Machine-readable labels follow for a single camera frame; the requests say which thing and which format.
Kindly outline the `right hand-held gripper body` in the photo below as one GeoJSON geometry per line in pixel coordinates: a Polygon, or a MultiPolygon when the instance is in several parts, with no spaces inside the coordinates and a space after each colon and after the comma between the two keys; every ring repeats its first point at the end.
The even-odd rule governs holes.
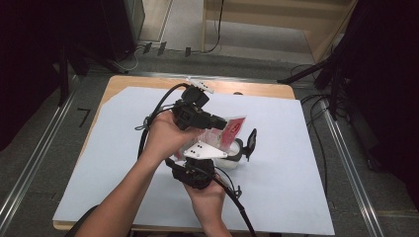
{"type": "Polygon", "coordinates": [[[194,189],[206,188],[215,177],[213,159],[226,158],[227,153],[205,142],[198,141],[183,152],[184,174],[173,174],[181,183],[194,189]]]}

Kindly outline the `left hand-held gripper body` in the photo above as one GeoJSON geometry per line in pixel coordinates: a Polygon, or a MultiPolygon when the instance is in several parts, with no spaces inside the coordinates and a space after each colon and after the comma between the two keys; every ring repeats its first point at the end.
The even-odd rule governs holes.
{"type": "Polygon", "coordinates": [[[172,113],[175,116],[175,124],[185,130],[188,127],[200,129],[212,128],[213,118],[211,114],[203,110],[203,106],[209,101],[206,92],[213,93],[203,81],[189,79],[190,85],[182,93],[181,99],[175,102],[172,113]]]}

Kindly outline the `red and white spout pouch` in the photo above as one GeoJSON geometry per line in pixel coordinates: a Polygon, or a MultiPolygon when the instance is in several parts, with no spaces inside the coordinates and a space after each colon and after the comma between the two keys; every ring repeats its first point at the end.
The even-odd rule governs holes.
{"type": "Polygon", "coordinates": [[[246,117],[227,118],[227,125],[225,129],[220,130],[216,128],[206,129],[203,134],[193,139],[191,142],[184,145],[175,153],[178,160],[185,160],[183,152],[190,148],[198,141],[205,142],[219,150],[228,153],[231,143],[237,138],[246,117]]]}

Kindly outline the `clear jar with black lid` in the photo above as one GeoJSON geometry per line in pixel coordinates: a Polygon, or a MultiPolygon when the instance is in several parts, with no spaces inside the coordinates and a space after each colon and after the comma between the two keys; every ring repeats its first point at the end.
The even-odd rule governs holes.
{"type": "Polygon", "coordinates": [[[243,140],[236,138],[230,145],[226,158],[219,158],[215,160],[215,166],[218,168],[235,169],[242,157],[247,160],[255,150],[257,141],[257,129],[254,128],[247,138],[247,143],[244,144],[243,140]]]}

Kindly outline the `person's left hand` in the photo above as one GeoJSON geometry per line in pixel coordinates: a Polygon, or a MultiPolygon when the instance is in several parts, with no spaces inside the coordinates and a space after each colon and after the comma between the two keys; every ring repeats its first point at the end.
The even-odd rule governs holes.
{"type": "Polygon", "coordinates": [[[174,119],[172,112],[163,112],[154,119],[139,157],[141,163],[159,165],[204,132],[194,127],[181,130],[174,119]]]}

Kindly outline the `person's right hand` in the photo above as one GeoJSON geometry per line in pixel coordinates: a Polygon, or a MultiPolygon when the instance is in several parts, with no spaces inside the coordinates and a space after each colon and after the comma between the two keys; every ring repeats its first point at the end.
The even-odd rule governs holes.
{"type": "Polygon", "coordinates": [[[201,224],[221,221],[225,191],[216,182],[211,182],[206,188],[199,190],[185,185],[194,213],[201,224]]]}

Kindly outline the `white paper sheet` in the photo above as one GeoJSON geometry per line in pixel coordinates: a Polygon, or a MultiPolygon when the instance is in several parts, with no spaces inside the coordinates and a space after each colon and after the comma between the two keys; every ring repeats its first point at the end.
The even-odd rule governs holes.
{"type": "MultiPolygon", "coordinates": [[[[205,111],[220,117],[246,117],[239,136],[257,129],[256,148],[227,176],[240,187],[242,217],[231,200],[223,220],[232,231],[331,235],[334,232],[301,104],[297,100],[213,93],[205,111]]],[[[138,126],[157,103],[172,104],[179,91],[127,87],[99,111],[84,152],[79,157],[53,216],[56,226],[77,221],[100,203],[137,159],[138,126]]]]}

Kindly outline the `black tripod stand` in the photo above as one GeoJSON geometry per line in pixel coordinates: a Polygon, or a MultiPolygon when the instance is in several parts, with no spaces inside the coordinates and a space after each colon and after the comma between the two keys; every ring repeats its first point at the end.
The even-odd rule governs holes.
{"type": "Polygon", "coordinates": [[[305,76],[319,72],[314,80],[314,86],[317,90],[324,90],[326,86],[331,83],[329,102],[329,113],[334,120],[337,119],[337,108],[338,108],[338,91],[339,81],[343,78],[342,75],[342,59],[343,52],[336,49],[326,59],[311,65],[307,69],[298,72],[296,75],[292,75],[287,79],[278,79],[277,82],[280,84],[290,85],[305,76]]]}

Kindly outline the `black cabinet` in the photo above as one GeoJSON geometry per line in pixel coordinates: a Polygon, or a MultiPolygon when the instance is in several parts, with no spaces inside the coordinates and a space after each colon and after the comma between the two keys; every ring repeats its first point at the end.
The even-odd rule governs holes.
{"type": "Polygon", "coordinates": [[[110,58],[121,61],[134,52],[145,13],[142,0],[101,0],[110,40],[110,58]]]}

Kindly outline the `wooden shelf unit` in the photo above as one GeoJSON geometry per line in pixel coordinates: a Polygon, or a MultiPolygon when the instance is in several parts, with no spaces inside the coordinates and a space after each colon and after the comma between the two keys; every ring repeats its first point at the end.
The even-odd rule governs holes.
{"type": "Polygon", "coordinates": [[[315,62],[325,59],[346,30],[359,0],[203,0],[202,49],[207,20],[302,30],[315,62]]]}

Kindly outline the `black metal stand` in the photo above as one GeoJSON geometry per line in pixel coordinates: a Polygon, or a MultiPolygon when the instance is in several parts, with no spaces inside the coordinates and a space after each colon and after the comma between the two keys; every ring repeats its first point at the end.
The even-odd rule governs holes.
{"type": "Polygon", "coordinates": [[[70,87],[68,65],[71,65],[76,75],[85,76],[90,70],[85,57],[93,59],[114,73],[127,74],[126,69],[118,68],[115,64],[102,58],[99,54],[88,49],[81,43],[65,42],[58,55],[59,106],[62,106],[69,98],[70,87]]]}

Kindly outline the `dark curtain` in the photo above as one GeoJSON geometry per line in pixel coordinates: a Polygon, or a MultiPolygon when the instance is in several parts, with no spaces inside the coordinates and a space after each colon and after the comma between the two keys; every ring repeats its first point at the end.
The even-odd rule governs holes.
{"type": "Polygon", "coordinates": [[[340,45],[364,146],[419,210],[419,0],[358,0],[340,45]]]}
{"type": "Polygon", "coordinates": [[[59,89],[59,51],[88,1],[0,0],[0,151],[59,89]]]}

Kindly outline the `metal floor rail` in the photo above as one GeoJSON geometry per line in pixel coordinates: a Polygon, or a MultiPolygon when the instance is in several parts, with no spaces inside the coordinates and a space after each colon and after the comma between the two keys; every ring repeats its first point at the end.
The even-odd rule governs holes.
{"type": "Polygon", "coordinates": [[[360,213],[368,229],[369,235],[370,237],[385,237],[378,221],[377,213],[352,159],[352,155],[341,132],[338,121],[331,116],[331,113],[328,110],[329,104],[326,100],[322,100],[320,105],[321,108],[325,111],[325,120],[327,122],[327,126],[333,137],[339,157],[341,158],[343,167],[345,169],[354,197],[357,201],[360,213]]]}
{"type": "Polygon", "coordinates": [[[151,77],[151,78],[170,78],[170,79],[195,79],[195,80],[216,80],[216,81],[231,81],[231,82],[246,82],[246,83],[262,83],[262,84],[278,84],[277,79],[265,78],[246,78],[246,77],[232,77],[232,76],[212,76],[212,75],[194,75],[182,73],[164,73],[164,72],[141,72],[132,70],[99,70],[90,69],[88,77],[105,77],[111,78],[112,76],[133,76],[133,77],[151,77]]]}
{"type": "Polygon", "coordinates": [[[26,163],[21,172],[17,182],[13,186],[11,192],[8,193],[5,201],[0,207],[0,236],[3,236],[8,229],[16,211],[18,210],[24,196],[31,185],[42,160],[48,151],[49,146],[53,142],[58,130],[60,129],[63,120],[65,119],[69,108],[71,107],[74,95],[78,87],[75,87],[67,99],[64,100],[61,106],[58,106],[54,111],[53,117],[43,132],[40,141],[37,143],[32,152],[29,161],[26,163]]]}

